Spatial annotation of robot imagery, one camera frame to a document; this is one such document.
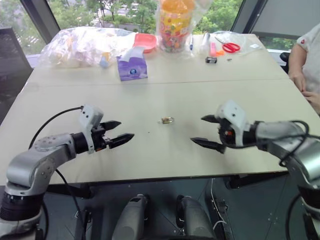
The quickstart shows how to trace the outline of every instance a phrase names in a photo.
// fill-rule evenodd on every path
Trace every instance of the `red scissors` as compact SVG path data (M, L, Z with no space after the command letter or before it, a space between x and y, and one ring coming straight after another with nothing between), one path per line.
M222 43L222 49L225 50L227 53L233 54L240 50L240 46L233 42L224 42L220 38L215 37L220 43Z

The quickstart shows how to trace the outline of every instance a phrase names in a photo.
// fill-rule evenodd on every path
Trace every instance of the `chair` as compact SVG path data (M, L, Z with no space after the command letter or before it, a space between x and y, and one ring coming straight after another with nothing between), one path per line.
M280 54L281 60L285 62L285 66L281 66L281 67L287 74L289 72L289 55L290 55L290 52L283 52Z
M0 28L0 124L32 71L13 29Z

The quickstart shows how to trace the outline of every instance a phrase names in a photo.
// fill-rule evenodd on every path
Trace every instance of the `clear plastic bag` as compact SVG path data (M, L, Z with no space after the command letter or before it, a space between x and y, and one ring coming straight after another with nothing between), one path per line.
M41 51L42 66L107 68L116 57L131 49L135 32L118 28L81 26L61 30Z
M167 53L192 55L192 31L213 0L160 0L156 13L158 47Z
M256 50L262 49L262 46L251 41L247 36L233 31L216 31L212 33L211 38L218 37L225 43L234 43L240 46L236 54L246 55Z

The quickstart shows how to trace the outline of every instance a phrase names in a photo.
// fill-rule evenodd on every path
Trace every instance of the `gray floor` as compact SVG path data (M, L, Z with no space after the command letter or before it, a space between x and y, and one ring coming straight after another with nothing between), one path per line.
M138 193L148 193L152 214L145 229L146 236L176 236L175 201L179 194L198 199L206 208L205 194L211 179L186 179L160 182L109 184L94 187L92 199L79 199L81 208L93 209L88 225L88 240L111 239L117 219L128 200ZM290 177L278 177L239 189L227 189L224 179L215 178L213 192L228 205L228 224L235 240L285 239L285 216L292 197L297 193ZM48 240L72 240L76 228L76 208L71 197L46 193L50 229ZM292 239L305 240L303 208L295 206L291 218Z

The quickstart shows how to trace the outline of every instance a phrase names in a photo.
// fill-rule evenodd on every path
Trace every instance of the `pen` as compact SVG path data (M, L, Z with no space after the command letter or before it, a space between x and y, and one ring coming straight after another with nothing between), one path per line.
M191 41L190 41L190 50L192 51L192 49L194 48L194 36L191 36Z

